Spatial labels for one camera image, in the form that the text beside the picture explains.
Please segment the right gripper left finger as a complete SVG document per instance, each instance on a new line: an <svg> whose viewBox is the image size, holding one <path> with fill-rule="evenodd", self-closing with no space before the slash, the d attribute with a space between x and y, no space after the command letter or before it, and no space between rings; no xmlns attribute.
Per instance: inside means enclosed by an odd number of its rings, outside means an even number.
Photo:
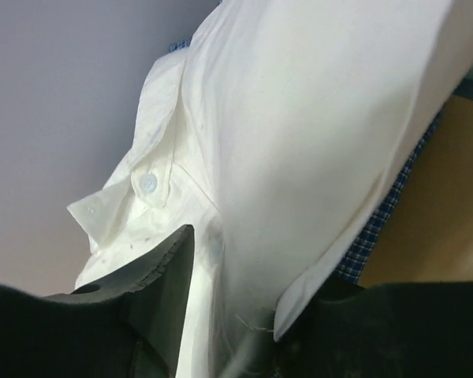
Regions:
<svg viewBox="0 0 473 378"><path fill-rule="evenodd" d="M0 285L0 377L172 377L194 260L194 229L69 294Z"/></svg>

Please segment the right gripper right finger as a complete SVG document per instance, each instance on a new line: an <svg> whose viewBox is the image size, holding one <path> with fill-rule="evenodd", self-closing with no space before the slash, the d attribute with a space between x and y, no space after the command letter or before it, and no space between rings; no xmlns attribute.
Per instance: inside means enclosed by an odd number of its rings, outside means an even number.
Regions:
<svg viewBox="0 0 473 378"><path fill-rule="evenodd" d="M330 277L279 340L278 377L473 377L473 282Z"/></svg>

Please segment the white long sleeve shirt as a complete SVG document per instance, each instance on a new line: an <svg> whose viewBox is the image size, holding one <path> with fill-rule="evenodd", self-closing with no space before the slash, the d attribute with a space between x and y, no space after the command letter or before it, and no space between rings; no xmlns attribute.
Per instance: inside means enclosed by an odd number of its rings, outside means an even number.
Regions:
<svg viewBox="0 0 473 378"><path fill-rule="evenodd" d="M264 373L473 65L473 1L224 1L143 84L132 147L69 206L83 287L183 224L179 377Z"/></svg>

